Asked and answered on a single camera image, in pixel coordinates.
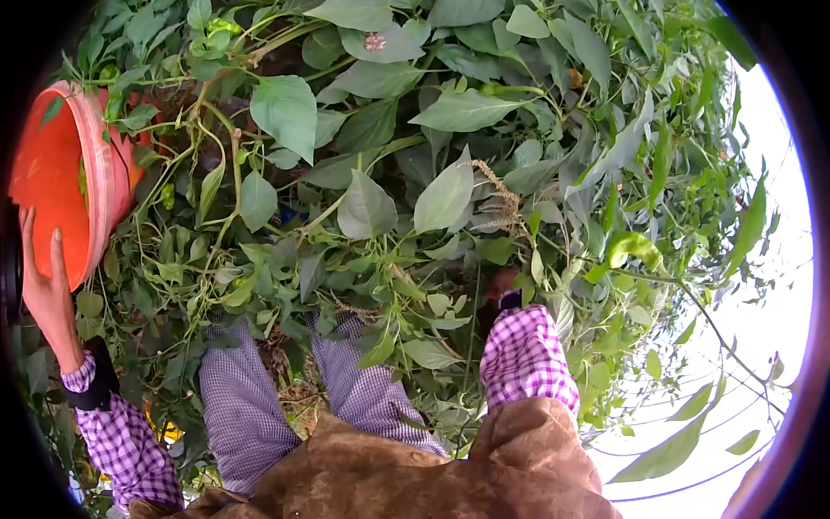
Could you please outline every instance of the green chili pepper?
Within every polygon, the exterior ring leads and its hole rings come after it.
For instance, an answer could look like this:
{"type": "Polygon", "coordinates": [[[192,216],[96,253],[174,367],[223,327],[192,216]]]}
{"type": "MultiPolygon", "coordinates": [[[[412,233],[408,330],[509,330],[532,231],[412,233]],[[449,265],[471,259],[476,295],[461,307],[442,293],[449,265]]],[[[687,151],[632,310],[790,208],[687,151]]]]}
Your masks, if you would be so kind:
{"type": "Polygon", "coordinates": [[[101,81],[108,81],[111,79],[118,79],[121,76],[121,70],[115,65],[107,65],[102,70],[101,73],[98,75],[98,79],[101,81]]]}
{"type": "MultiPolygon", "coordinates": [[[[115,65],[107,65],[100,73],[100,79],[110,80],[118,79],[121,76],[121,70],[115,65]]],[[[110,123],[120,118],[121,108],[124,106],[124,93],[122,91],[112,91],[112,85],[108,87],[110,95],[107,97],[106,106],[104,107],[104,121],[110,123]]]]}
{"type": "Polygon", "coordinates": [[[222,20],[221,18],[215,18],[207,23],[207,37],[211,37],[219,31],[228,31],[231,33],[231,36],[236,36],[242,34],[242,27],[236,23],[222,20]]]}
{"type": "Polygon", "coordinates": [[[173,208],[173,202],[175,202],[175,199],[173,198],[173,190],[174,186],[171,183],[167,183],[161,188],[161,204],[168,211],[173,208]]]}
{"type": "Polygon", "coordinates": [[[638,257],[651,271],[658,270],[663,263],[663,255],[648,238],[640,233],[616,233],[605,247],[605,257],[611,268],[622,267],[628,260],[628,254],[638,257]]]}

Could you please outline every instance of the foliage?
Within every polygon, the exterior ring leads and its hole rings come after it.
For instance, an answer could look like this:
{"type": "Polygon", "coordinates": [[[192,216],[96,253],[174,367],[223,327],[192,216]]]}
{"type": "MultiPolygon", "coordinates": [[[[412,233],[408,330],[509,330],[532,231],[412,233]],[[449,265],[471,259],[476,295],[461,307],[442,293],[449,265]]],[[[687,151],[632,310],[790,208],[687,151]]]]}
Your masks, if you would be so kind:
{"type": "MultiPolygon", "coordinates": [[[[652,340],[673,333],[684,297],[704,310],[733,271],[764,286],[745,256],[766,213],[733,133],[740,89],[725,50],[747,67],[754,56],[713,2],[663,4],[95,9],[58,76],[135,94],[107,121],[154,148],[137,150],[137,205],[77,295],[78,330],[106,338],[126,397],[159,430],[185,432],[171,450],[187,489],[217,478],[194,381],[207,348],[234,346],[204,339],[213,321],[246,322],[257,339],[278,328],[308,352],[314,333],[334,336],[336,314],[357,311],[360,366],[391,365],[463,456],[485,406],[476,309],[486,280],[514,265],[524,302],[557,321],[586,441],[626,423],[626,380],[678,390],[693,328],[652,340]],[[122,73],[102,79],[105,66],[122,73]]],[[[42,380],[26,372],[40,409],[42,380]]],[[[670,438],[618,481],[682,464],[712,387],[678,411],[694,418],[682,445],[670,438]]]]}

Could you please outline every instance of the sky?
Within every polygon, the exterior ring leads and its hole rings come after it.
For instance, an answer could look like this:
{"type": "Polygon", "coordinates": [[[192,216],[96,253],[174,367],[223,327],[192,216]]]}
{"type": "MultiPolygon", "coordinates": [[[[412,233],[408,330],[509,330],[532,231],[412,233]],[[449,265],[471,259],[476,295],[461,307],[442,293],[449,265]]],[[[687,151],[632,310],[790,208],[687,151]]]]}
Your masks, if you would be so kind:
{"type": "MultiPolygon", "coordinates": [[[[765,157],[769,170],[766,184],[768,214],[771,215],[775,208],[782,213],[773,246],[763,258],[765,264],[760,271],[763,273],[762,277],[767,279],[777,275],[783,276],[776,289],[768,292],[763,308],[742,302],[753,297],[754,290],[739,291],[733,296],[726,296],[719,309],[711,315],[727,342],[731,342],[733,338],[737,339],[736,354],[751,369],[756,370],[761,378],[765,379],[769,375],[769,358],[778,351],[785,366],[778,382],[787,385],[793,382],[801,365],[813,294],[813,245],[808,200],[789,128],[763,67],[757,65],[747,72],[735,65],[735,71],[740,80],[742,100],[738,119],[750,134],[745,158],[757,178],[762,170],[762,155],[765,157]],[[792,289],[788,288],[790,282],[793,283],[792,289]]],[[[759,247],[760,242],[754,251],[755,256],[759,247]]],[[[686,349],[686,352],[695,352],[688,354],[690,364],[685,371],[686,379],[700,379],[682,385],[681,396],[694,394],[703,384],[720,376],[719,371],[713,372],[715,367],[711,363],[719,362],[718,342],[712,329],[703,326],[704,324],[705,321],[701,317],[697,322],[696,333],[686,349]]],[[[733,360],[727,360],[726,370],[735,370],[735,376],[741,380],[748,376],[733,360]]],[[[758,383],[747,384],[763,390],[758,383]]],[[[771,391],[769,397],[781,409],[786,409],[789,403],[789,394],[782,389],[771,391]]],[[[672,406],[666,397],[652,397],[648,403],[655,405],[640,408],[634,415],[635,420],[631,422],[636,437],[607,433],[598,438],[593,445],[606,453],[629,454],[646,451],[688,423],[666,423],[664,420],[658,420],[672,415],[685,402],[682,400],[672,406]],[[649,420],[658,421],[654,424],[633,425],[649,420]]],[[[606,485],[603,495],[612,500],[646,497],[715,476],[737,462],[750,458],[751,453],[773,437],[774,430],[769,423],[769,417],[775,423],[781,419],[774,409],[768,410],[766,403],[762,399],[757,399],[755,393],[742,386],[737,379],[730,378],[724,398],[706,417],[704,433],[686,463],[664,477],[606,485]],[[749,453],[735,456],[725,451],[754,429],[759,429],[760,433],[749,453]]],[[[610,480],[637,458],[610,456],[594,449],[588,453],[597,465],[603,482],[610,480]]],[[[667,512],[671,513],[672,519],[720,517],[731,495],[739,486],[741,478],[757,457],[756,455],[748,459],[746,463],[721,477],[689,490],[635,502],[619,502],[616,506],[625,517],[664,519],[667,512]]]]}

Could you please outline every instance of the power line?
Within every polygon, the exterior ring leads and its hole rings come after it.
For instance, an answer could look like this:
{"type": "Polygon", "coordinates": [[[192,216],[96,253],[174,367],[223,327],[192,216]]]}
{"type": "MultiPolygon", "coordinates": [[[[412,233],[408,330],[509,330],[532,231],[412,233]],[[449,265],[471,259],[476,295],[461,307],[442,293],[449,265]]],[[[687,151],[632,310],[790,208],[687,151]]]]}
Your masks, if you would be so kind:
{"type": "MultiPolygon", "coordinates": [[[[730,420],[732,420],[732,419],[736,418],[739,414],[743,413],[746,409],[749,409],[750,407],[752,407],[752,406],[755,404],[755,402],[757,402],[757,401],[758,401],[758,400],[760,400],[760,399],[761,399],[761,397],[755,397],[755,400],[753,400],[752,402],[750,402],[750,403],[749,403],[749,405],[747,405],[746,407],[744,407],[742,410],[740,410],[740,411],[738,411],[737,413],[733,414],[732,416],[730,416],[729,418],[727,418],[727,419],[726,419],[726,420],[724,420],[723,422],[720,422],[720,423],[719,423],[719,424],[717,424],[716,426],[714,426],[714,427],[710,427],[710,428],[708,428],[707,430],[703,431],[703,432],[700,434],[700,436],[703,436],[703,435],[704,435],[704,434],[706,434],[706,433],[709,433],[709,432],[711,432],[711,431],[714,431],[715,429],[719,428],[721,425],[726,424],[726,423],[727,423],[727,422],[729,422],[730,420]]],[[[665,417],[665,418],[656,419],[656,420],[650,420],[650,421],[648,421],[648,422],[641,422],[641,423],[639,423],[639,424],[629,424],[629,426],[634,426],[634,425],[645,425],[645,424],[653,424],[654,422],[659,422],[660,420],[665,420],[666,418],[670,418],[670,417],[665,417]]],[[[639,456],[640,454],[645,454],[645,453],[647,453],[647,452],[648,452],[648,451],[643,451],[643,452],[641,452],[641,453],[632,453],[632,454],[616,454],[616,453],[607,453],[607,452],[603,451],[602,449],[599,449],[599,448],[594,447],[593,445],[591,445],[591,448],[592,448],[593,450],[597,451],[597,452],[598,452],[598,453],[600,453],[600,454],[605,454],[606,456],[614,456],[615,458],[630,458],[631,456],[639,456]]]]}
{"type": "MultiPolygon", "coordinates": [[[[731,373],[730,373],[729,375],[730,375],[730,376],[732,376],[732,378],[733,378],[733,379],[738,380],[738,382],[740,382],[740,385],[746,385],[746,384],[745,384],[745,382],[746,382],[747,380],[749,380],[749,377],[746,377],[743,381],[741,381],[740,379],[738,379],[738,377],[733,376],[731,373]]],[[[732,388],[732,389],[730,389],[729,391],[727,391],[727,392],[723,393],[723,396],[721,396],[721,398],[725,397],[727,394],[729,394],[729,393],[731,393],[731,392],[735,391],[736,389],[738,389],[738,388],[740,387],[740,385],[736,385],[734,388],[732,388]]],[[[686,395],[686,396],[681,396],[680,398],[678,398],[678,399],[674,399],[674,400],[664,400],[664,401],[662,401],[662,402],[657,402],[656,404],[646,404],[646,405],[641,405],[641,406],[639,406],[639,407],[637,407],[637,406],[634,406],[634,407],[621,407],[621,408],[619,408],[619,409],[634,409],[634,410],[637,410],[637,409],[643,409],[643,408],[646,408],[646,407],[654,407],[654,406],[656,406],[656,405],[673,404],[673,403],[675,403],[675,402],[680,402],[681,400],[685,400],[685,399],[691,398],[691,397],[695,396],[695,394],[696,394],[696,393],[693,393],[693,394],[688,394],[688,395],[686,395]]]]}
{"type": "Polygon", "coordinates": [[[629,497],[628,499],[609,499],[609,501],[610,502],[644,501],[646,499],[653,499],[654,497],[670,496],[671,494],[676,494],[678,492],[683,492],[684,490],[689,490],[690,488],[698,487],[698,486],[702,485],[703,483],[708,483],[708,482],[712,481],[713,479],[717,479],[718,477],[723,476],[727,472],[732,471],[732,470],[736,469],[737,467],[743,465],[744,463],[746,463],[747,461],[752,459],[753,456],[755,456],[756,454],[760,453],[762,450],[767,448],[767,446],[770,445],[773,442],[773,440],[774,440],[774,437],[772,437],[767,443],[765,443],[763,446],[761,446],[761,448],[759,448],[757,451],[755,451],[754,453],[751,453],[749,456],[747,456],[743,460],[737,462],[735,465],[732,465],[731,467],[727,468],[723,472],[717,473],[712,477],[708,477],[707,479],[704,479],[703,481],[699,481],[697,483],[693,483],[693,484],[687,485],[685,487],[676,488],[675,490],[670,490],[669,492],[660,492],[659,494],[652,494],[651,496],[629,497]]]}

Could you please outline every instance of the green leaf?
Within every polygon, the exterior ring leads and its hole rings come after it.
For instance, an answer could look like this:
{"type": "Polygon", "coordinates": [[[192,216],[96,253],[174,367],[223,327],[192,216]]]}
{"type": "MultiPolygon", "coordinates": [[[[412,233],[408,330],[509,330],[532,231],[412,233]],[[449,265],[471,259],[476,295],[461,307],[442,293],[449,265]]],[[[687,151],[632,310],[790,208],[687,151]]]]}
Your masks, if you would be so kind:
{"type": "Polygon", "coordinates": [[[574,50],[579,60],[585,64],[585,68],[599,84],[600,95],[605,97],[608,95],[608,83],[611,81],[611,54],[608,52],[608,46],[585,22],[572,17],[567,11],[565,21],[574,39],[574,50]]]}
{"type": "Polygon", "coordinates": [[[556,39],[570,56],[578,62],[582,61],[576,52],[576,47],[574,47],[574,35],[571,34],[568,23],[565,20],[562,18],[548,20],[548,29],[550,29],[551,36],[556,39]]]}
{"type": "Polygon", "coordinates": [[[346,121],[349,116],[335,112],[333,110],[326,110],[320,108],[317,110],[317,130],[315,131],[314,147],[315,149],[322,148],[334,139],[337,132],[340,131],[340,126],[346,121]]]}
{"type": "Polygon", "coordinates": [[[504,183],[513,193],[529,195],[542,189],[564,162],[564,157],[541,160],[532,166],[517,168],[504,177],[504,183]]]}
{"type": "Polygon", "coordinates": [[[401,95],[423,76],[423,71],[400,63],[358,61],[330,85],[350,94],[374,99],[401,95]]]}
{"type": "Polygon", "coordinates": [[[324,253],[300,259],[300,302],[305,303],[325,279],[324,253]]]}
{"type": "Polygon", "coordinates": [[[533,210],[537,211],[545,223],[564,224],[565,219],[559,207],[554,202],[544,201],[539,202],[533,206],[533,210]]]}
{"type": "Polygon", "coordinates": [[[251,96],[251,118],[277,144],[314,164],[317,102],[301,77],[261,77],[251,96]]]}
{"type": "Polygon", "coordinates": [[[201,225],[208,214],[210,206],[213,204],[213,199],[216,198],[216,193],[219,191],[219,186],[222,185],[222,178],[225,176],[225,155],[222,156],[222,162],[210,173],[205,175],[202,180],[202,193],[199,196],[199,216],[197,224],[201,225]]]}
{"type": "Polygon", "coordinates": [[[496,265],[506,265],[507,260],[516,251],[516,245],[513,243],[513,238],[511,237],[503,236],[495,240],[474,239],[476,241],[476,250],[481,257],[496,265]]]}
{"type": "Polygon", "coordinates": [[[654,99],[651,88],[646,88],[642,108],[637,117],[628,123],[623,131],[617,134],[613,146],[606,149],[593,166],[583,171],[574,185],[565,189],[565,199],[572,199],[573,195],[593,187],[607,172],[613,172],[631,162],[637,155],[642,143],[646,125],[651,123],[654,116],[654,99]]]}
{"type": "Polygon", "coordinates": [[[133,42],[135,49],[141,49],[143,53],[142,47],[164,27],[165,18],[165,16],[153,16],[153,6],[147,4],[140,8],[135,16],[129,20],[124,34],[133,42]]]}
{"type": "Polygon", "coordinates": [[[415,428],[419,431],[428,431],[429,430],[429,427],[425,426],[424,424],[420,424],[420,423],[416,422],[415,420],[409,418],[406,414],[403,413],[402,410],[400,410],[400,409],[395,409],[395,410],[398,411],[398,418],[400,418],[401,421],[404,422],[408,427],[415,428]]]}
{"type": "Polygon", "coordinates": [[[337,209],[337,224],[343,234],[363,240],[391,232],[397,222],[394,200],[366,173],[352,169],[352,183],[337,209]]]}
{"type": "Polygon", "coordinates": [[[489,22],[505,10],[505,0],[435,0],[427,21],[433,27],[489,22]]]}
{"type": "Polygon", "coordinates": [[[43,118],[41,119],[41,125],[37,127],[39,130],[43,128],[43,126],[48,123],[50,120],[53,120],[57,117],[58,114],[61,113],[61,108],[63,108],[63,104],[66,102],[66,99],[59,95],[55,99],[49,101],[49,104],[46,106],[46,111],[43,112],[43,118]]]}
{"type": "MultiPolygon", "coordinates": [[[[303,14],[304,12],[307,12],[310,9],[318,7],[321,3],[323,3],[323,1],[324,0],[286,0],[280,8],[279,14],[281,16],[303,14]]],[[[270,14],[270,12],[266,12],[266,14],[264,14],[263,17],[268,16],[270,14]]],[[[257,20],[255,15],[253,22],[257,23],[260,20],[257,20]]]]}
{"type": "Polygon", "coordinates": [[[496,39],[496,49],[502,55],[511,51],[521,40],[521,35],[507,30],[507,22],[501,18],[493,20],[493,36],[496,39]]]}
{"type": "Polygon", "coordinates": [[[367,32],[382,31],[392,24],[389,0],[325,0],[305,15],[332,22],[338,27],[367,32]]]}
{"type": "Polygon", "coordinates": [[[374,38],[380,41],[374,44],[374,47],[367,44],[369,35],[365,32],[342,28],[339,31],[346,52],[360,60],[394,63],[415,60],[425,54],[418,44],[416,35],[404,30],[397,23],[392,23],[374,34],[374,38]]]}
{"type": "Polygon", "coordinates": [[[455,330],[470,322],[472,316],[468,317],[447,317],[446,319],[427,319],[427,322],[435,326],[436,330],[455,330]]]}
{"type": "Polygon", "coordinates": [[[715,73],[712,71],[710,63],[707,62],[703,65],[704,70],[703,81],[701,82],[701,92],[697,96],[695,109],[692,112],[693,114],[699,113],[702,109],[709,105],[710,101],[712,101],[712,96],[715,94],[715,73]]]}
{"type": "Polygon", "coordinates": [[[413,222],[418,233],[448,228],[464,213],[473,188],[469,162],[470,150],[465,147],[461,157],[447,166],[417,198],[413,222]]]}
{"type": "Polygon", "coordinates": [[[429,35],[432,34],[432,26],[429,25],[429,22],[421,18],[409,18],[403,24],[403,30],[413,37],[413,40],[419,47],[426,43],[429,35]]]}
{"type": "Polygon", "coordinates": [[[456,251],[458,250],[458,243],[461,241],[461,236],[453,234],[450,241],[443,247],[439,247],[434,251],[424,251],[423,253],[432,259],[455,259],[456,251]]]}
{"type": "Polygon", "coordinates": [[[616,185],[611,184],[610,191],[608,206],[605,208],[605,214],[603,215],[603,232],[606,234],[614,227],[614,219],[617,216],[617,198],[619,197],[616,185]]]}
{"type": "Polygon", "coordinates": [[[709,403],[709,395],[712,393],[713,383],[704,384],[695,394],[691,396],[688,402],[683,404],[676,413],[666,419],[667,422],[682,422],[691,420],[706,407],[709,403]]]}
{"type": "Polygon", "coordinates": [[[195,262],[208,255],[208,236],[199,234],[190,244],[190,261],[195,262]]]}
{"type": "Polygon", "coordinates": [[[638,325],[650,326],[652,315],[642,306],[635,305],[628,309],[628,317],[638,325]]]}
{"type": "Polygon", "coordinates": [[[159,109],[153,105],[138,105],[133,108],[133,111],[131,111],[126,118],[122,119],[121,122],[123,122],[124,126],[131,130],[139,130],[144,128],[150,120],[158,114],[158,112],[159,109]]]}
{"type": "Polygon", "coordinates": [[[482,83],[489,83],[501,75],[495,58],[487,54],[477,55],[461,45],[444,43],[438,47],[436,57],[450,70],[474,77],[482,83]]]}
{"type": "Polygon", "coordinates": [[[706,23],[706,26],[721,43],[724,44],[726,50],[735,58],[735,60],[744,67],[744,70],[749,71],[758,63],[758,57],[749,46],[744,35],[729,17],[715,17],[706,23]]]}
{"type": "Polygon", "coordinates": [[[116,284],[121,284],[121,266],[118,262],[118,254],[112,248],[108,248],[104,254],[104,274],[116,284]]]}
{"type": "Polygon", "coordinates": [[[663,443],[641,454],[608,484],[653,479],[680,467],[697,447],[705,419],[706,414],[702,414],[663,443]]]}
{"type": "Polygon", "coordinates": [[[274,186],[262,178],[259,171],[251,171],[242,181],[242,221],[252,233],[260,230],[274,216],[277,194],[274,186]]]}
{"type": "Polygon", "coordinates": [[[358,153],[388,143],[395,133],[397,114],[397,97],[364,106],[343,125],[334,150],[338,153],[358,153]]]}
{"type": "Polygon", "coordinates": [[[587,274],[583,275],[583,278],[586,282],[596,285],[599,283],[599,280],[603,278],[605,272],[608,272],[607,263],[603,263],[602,265],[594,265],[587,274]]]}
{"type": "Polygon", "coordinates": [[[648,24],[640,18],[640,15],[634,12],[628,0],[617,0],[617,5],[625,21],[628,22],[628,26],[634,33],[634,39],[637,40],[637,44],[646,53],[648,59],[653,60],[654,39],[652,38],[652,32],[649,30],[648,24]]]}
{"type": "Polygon", "coordinates": [[[507,30],[528,38],[546,38],[550,30],[536,11],[523,3],[518,4],[507,22],[507,30]]]}
{"type": "Polygon", "coordinates": [[[84,317],[97,317],[104,310],[104,298],[86,290],[78,294],[75,304],[84,317]]]}
{"type": "Polygon", "coordinates": [[[427,296],[427,303],[429,303],[432,313],[441,317],[447,312],[447,308],[450,306],[450,298],[444,294],[429,294],[427,296]]]}
{"type": "Polygon", "coordinates": [[[513,152],[513,164],[516,168],[529,168],[542,158],[542,143],[528,139],[513,152]]]}
{"type": "Polygon", "coordinates": [[[448,355],[441,344],[435,340],[410,340],[404,342],[401,347],[419,366],[430,370],[442,370],[460,362],[459,359],[448,355]]]}
{"type": "Polygon", "coordinates": [[[781,356],[779,355],[778,351],[775,352],[775,361],[773,362],[773,367],[769,371],[769,380],[778,380],[778,378],[784,374],[784,362],[781,360],[781,356]]]}
{"type": "Polygon", "coordinates": [[[565,9],[583,20],[588,20],[597,14],[597,0],[560,0],[557,3],[561,3],[565,9]]]}
{"type": "Polygon", "coordinates": [[[654,380],[659,380],[663,375],[663,367],[660,363],[660,354],[653,348],[646,353],[646,373],[648,373],[654,380]]]}
{"type": "MultiPolygon", "coordinates": [[[[153,13],[153,8],[150,4],[150,14],[153,13]]],[[[212,7],[210,0],[191,0],[190,8],[188,9],[188,25],[197,31],[204,31],[208,20],[211,18],[212,7]]]]}
{"type": "Polygon", "coordinates": [[[380,337],[374,347],[360,357],[357,364],[359,370],[365,370],[383,363],[395,351],[395,339],[388,333],[380,337]]]}
{"type": "Polygon", "coordinates": [[[611,372],[608,370],[608,365],[604,362],[598,362],[591,366],[588,371],[588,382],[597,389],[599,394],[603,394],[611,387],[611,372]]]}
{"type": "Polygon", "coordinates": [[[425,302],[427,300],[427,294],[425,294],[420,288],[418,288],[417,285],[410,282],[406,282],[403,279],[397,277],[393,279],[392,288],[401,296],[411,297],[420,302],[425,302]]]}
{"type": "Polygon", "coordinates": [[[472,132],[493,126],[526,102],[528,101],[506,101],[474,90],[463,94],[445,91],[435,104],[409,123],[441,131],[472,132]]]}
{"type": "Polygon", "coordinates": [[[49,372],[53,365],[55,354],[49,346],[43,346],[26,358],[29,394],[46,393],[49,390],[49,372]]]}
{"type": "Polygon", "coordinates": [[[539,250],[534,250],[530,259],[530,275],[537,285],[541,285],[544,280],[544,265],[542,264],[542,255],[539,250]]]}
{"type": "Polygon", "coordinates": [[[294,167],[296,167],[297,163],[300,162],[301,158],[302,157],[300,157],[298,154],[286,148],[272,151],[265,156],[265,160],[267,160],[271,164],[274,164],[279,169],[293,169],[294,167]]]}
{"type": "Polygon", "coordinates": [[[318,71],[332,66],[345,52],[337,27],[331,25],[317,29],[303,41],[303,61],[318,71]]]}
{"type": "Polygon", "coordinates": [[[743,456],[748,453],[752,446],[755,445],[755,442],[758,441],[758,434],[760,432],[761,431],[759,429],[748,432],[743,438],[735,442],[732,447],[727,448],[726,452],[734,454],[735,456],[743,456]]]}
{"type": "Polygon", "coordinates": [[[235,288],[233,292],[225,294],[219,301],[221,301],[224,306],[230,306],[231,308],[242,306],[248,302],[255,285],[256,276],[249,276],[240,286],[235,288]]]}
{"type": "Polygon", "coordinates": [[[679,337],[674,341],[675,346],[684,345],[685,343],[689,342],[689,338],[691,334],[695,332],[695,323],[697,322],[697,316],[695,319],[692,320],[691,323],[686,327],[683,333],[680,334],[679,337]]]}
{"type": "Polygon", "coordinates": [[[669,125],[663,124],[660,126],[660,137],[657,139],[657,148],[654,150],[652,186],[648,190],[648,207],[652,211],[657,197],[666,187],[666,179],[669,178],[669,170],[673,159],[674,144],[671,140],[671,130],[669,125]]]}
{"type": "Polygon", "coordinates": [[[121,74],[118,79],[115,80],[115,83],[110,85],[110,95],[121,92],[123,89],[134,84],[136,81],[142,81],[149,68],[150,65],[137,66],[129,69],[124,74],[121,74]]]}
{"type": "Polygon", "coordinates": [[[501,56],[492,23],[484,22],[467,27],[457,27],[455,33],[461,43],[470,47],[473,51],[501,56]]]}
{"type": "Polygon", "coordinates": [[[765,177],[761,177],[755,187],[755,194],[749,202],[749,207],[740,214],[738,236],[735,239],[735,246],[726,257],[728,267],[724,273],[724,279],[738,271],[746,255],[752,251],[764,233],[764,226],[767,223],[767,191],[764,181],[765,177]]]}
{"type": "Polygon", "coordinates": [[[392,146],[369,149],[362,153],[338,155],[330,159],[321,160],[314,168],[301,177],[303,182],[324,189],[346,189],[352,182],[352,169],[364,170],[382,156],[383,150],[392,146]]]}

